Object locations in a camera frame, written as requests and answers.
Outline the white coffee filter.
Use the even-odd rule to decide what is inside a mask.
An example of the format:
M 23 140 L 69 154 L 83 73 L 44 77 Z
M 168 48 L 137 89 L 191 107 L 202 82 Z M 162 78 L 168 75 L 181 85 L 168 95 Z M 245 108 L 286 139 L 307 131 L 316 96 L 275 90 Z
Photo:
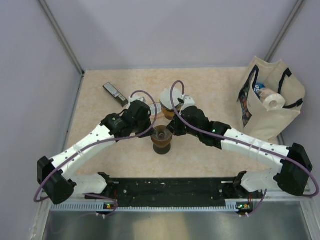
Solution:
M 174 103 L 174 106 L 176 108 L 178 108 L 178 106 L 181 104 L 179 102 L 179 99 L 182 98 L 182 92 L 177 89 L 177 88 L 173 88 L 173 92 L 172 92 L 172 99 L 173 99 L 173 103 Z M 173 110 L 173 105 L 171 103 L 171 90 L 170 89 L 167 89 L 165 88 L 161 94 L 160 94 L 160 104 L 166 108 L 167 110 Z

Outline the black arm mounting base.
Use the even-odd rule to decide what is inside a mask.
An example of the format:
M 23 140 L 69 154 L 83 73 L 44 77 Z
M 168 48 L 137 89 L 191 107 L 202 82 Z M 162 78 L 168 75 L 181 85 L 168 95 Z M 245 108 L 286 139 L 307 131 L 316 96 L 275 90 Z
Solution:
M 260 199 L 234 177 L 113 178 L 100 194 L 117 200 L 119 207 L 224 207 L 229 199 Z

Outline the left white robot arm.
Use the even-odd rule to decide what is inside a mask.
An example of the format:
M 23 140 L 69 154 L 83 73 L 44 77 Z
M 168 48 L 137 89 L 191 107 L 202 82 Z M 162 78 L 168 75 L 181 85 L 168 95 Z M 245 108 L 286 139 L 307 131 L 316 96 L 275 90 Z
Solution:
M 120 114 L 107 115 L 93 131 L 69 149 L 51 158 L 40 158 L 37 161 L 37 182 L 41 190 L 55 205 L 86 194 L 109 198 L 114 187 L 106 173 L 75 173 L 99 152 L 119 141 L 151 136 L 154 130 L 150 116 L 150 107 L 135 100 Z

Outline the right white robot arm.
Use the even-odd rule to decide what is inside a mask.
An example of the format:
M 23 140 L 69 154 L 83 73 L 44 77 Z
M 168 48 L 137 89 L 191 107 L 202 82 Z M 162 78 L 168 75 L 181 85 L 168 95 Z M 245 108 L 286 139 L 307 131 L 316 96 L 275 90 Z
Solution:
M 192 135 L 206 146 L 239 153 L 268 166 L 263 171 L 239 173 L 233 185 L 237 197 L 245 198 L 258 190 L 281 190 L 293 196 L 305 196 L 309 180 L 315 186 L 315 192 L 309 197 L 319 194 L 319 184 L 311 173 L 313 166 L 302 145 L 277 145 L 250 137 L 227 124 L 210 121 L 194 105 L 173 111 L 168 129 L 175 136 Z

